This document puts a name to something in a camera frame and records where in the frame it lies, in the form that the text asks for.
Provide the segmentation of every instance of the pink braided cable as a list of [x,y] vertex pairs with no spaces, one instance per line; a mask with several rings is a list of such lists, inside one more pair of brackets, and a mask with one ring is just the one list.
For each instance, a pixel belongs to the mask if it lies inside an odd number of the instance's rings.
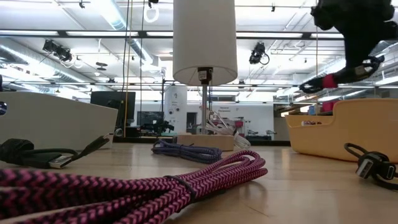
[[0,191],[0,220],[75,207],[20,223],[162,223],[195,200],[266,175],[265,163],[256,152],[241,151],[176,179],[137,180],[4,169],[0,187],[13,188]]

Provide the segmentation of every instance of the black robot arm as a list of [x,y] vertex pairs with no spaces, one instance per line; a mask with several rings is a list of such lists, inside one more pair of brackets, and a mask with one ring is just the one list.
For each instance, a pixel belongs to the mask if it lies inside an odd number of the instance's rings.
[[322,30],[335,27],[345,39],[346,66],[342,70],[318,77],[300,86],[305,93],[336,88],[340,83],[353,83],[369,78],[384,57],[370,56],[382,40],[396,39],[398,25],[391,0],[323,0],[312,8],[315,25]]

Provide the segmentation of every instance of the yellow plastic bin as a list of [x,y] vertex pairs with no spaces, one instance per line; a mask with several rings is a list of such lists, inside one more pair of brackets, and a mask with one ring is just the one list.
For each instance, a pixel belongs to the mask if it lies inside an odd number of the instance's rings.
[[[333,116],[286,116],[294,151],[314,156],[357,161],[344,149],[347,142],[386,154],[398,163],[398,99],[338,102]],[[322,124],[302,126],[302,121]]]

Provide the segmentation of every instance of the black monitor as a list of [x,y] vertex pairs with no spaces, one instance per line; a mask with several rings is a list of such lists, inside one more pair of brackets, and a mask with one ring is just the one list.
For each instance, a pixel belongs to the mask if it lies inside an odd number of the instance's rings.
[[[126,92],[116,91],[94,91],[91,93],[90,103],[99,106],[106,106],[119,110],[118,119],[116,120],[116,127],[123,127],[124,114],[126,111]],[[134,122],[134,107],[136,105],[136,93],[128,92],[127,96],[127,121],[126,123]]]

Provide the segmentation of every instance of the table surface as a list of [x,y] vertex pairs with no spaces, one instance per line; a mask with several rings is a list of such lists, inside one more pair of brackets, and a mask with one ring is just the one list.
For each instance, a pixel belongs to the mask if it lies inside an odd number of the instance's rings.
[[[59,172],[119,179],[162,177],[206,165],[152,155],[149,144],[114,144]],[[398,193],[356,176],[356,164],[301,155],[288,147],[252,147],[269,173],[223,195],[190,205],[165,223],[395,223]],[[0,162],[0,168],[16,167]],[[12,223],[20,220],[6,220]]]

